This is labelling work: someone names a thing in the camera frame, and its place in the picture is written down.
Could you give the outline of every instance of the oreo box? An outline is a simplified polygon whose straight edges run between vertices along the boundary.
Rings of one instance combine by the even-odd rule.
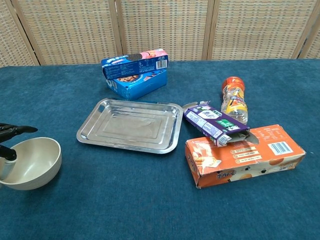
[[[134,100],[166,85],[167,70],[162,69],[112,80],[106,79],[106,83],[111,90],[124,99]]]
[[[210,137],[217,147],[243,140],[253,144],[259,143],[258,138],[250,132],[248,126],[218,111],[207,103],[187,104],[183,107],[183,115],[200,132]]]
[[[101,61],[106,79],[113,80],[166,69],[168,54],[162,49],[106,58]]]

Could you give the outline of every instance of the barcode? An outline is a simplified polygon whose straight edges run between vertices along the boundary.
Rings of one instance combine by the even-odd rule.
[[[168,64],[167,64],[167,60],[162,60],[162,61],[157,61],[156,62],[156,69],[165,69],[168,67]]]
[[[218,140],[218,147],[226,145],[230,139],[231,138],[228,135],[223,134]]]
[[[117,89],[117,84],[116,84],[116,82],[112,81],[112,86],[113,86],[115,89]]]
[[[285,141],[270,143],[268,146],[276,156],[294,152]]]

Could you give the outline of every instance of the table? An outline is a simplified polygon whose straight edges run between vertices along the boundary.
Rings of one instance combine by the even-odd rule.
[[[56,139],[62,166],[47,185],[0,189],[0,239],[319,239],[319,59],[181,61],[139,101],[211,100],[241,77],[251,128],[280,124],[307,152],[294,170],[195,187],[184,149],[202,134],[185,119],[176,149],[157,155],[77,141],[95,105],[117,95],[99,64],[0,68],[0,122],[30,125],[4,142]]]

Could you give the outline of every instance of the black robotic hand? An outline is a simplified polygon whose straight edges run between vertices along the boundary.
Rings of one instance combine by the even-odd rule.
[[[14,136],[23,133],[34,133],[38,131],[37,128],[32,126],[16,126],[6,123],[0,123],[0,143],[12,139]],[[0,145],[0,157],[9,161],[14,161],[17,158],[17,153],[14,149]]]

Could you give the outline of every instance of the orange cracker box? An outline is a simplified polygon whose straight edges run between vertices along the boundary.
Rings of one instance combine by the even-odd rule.
[[[251,129],[259,144],[216,147],[209,137],[187,140],[185,157],[197,188],[294,169],[306,152],[280,125]]]

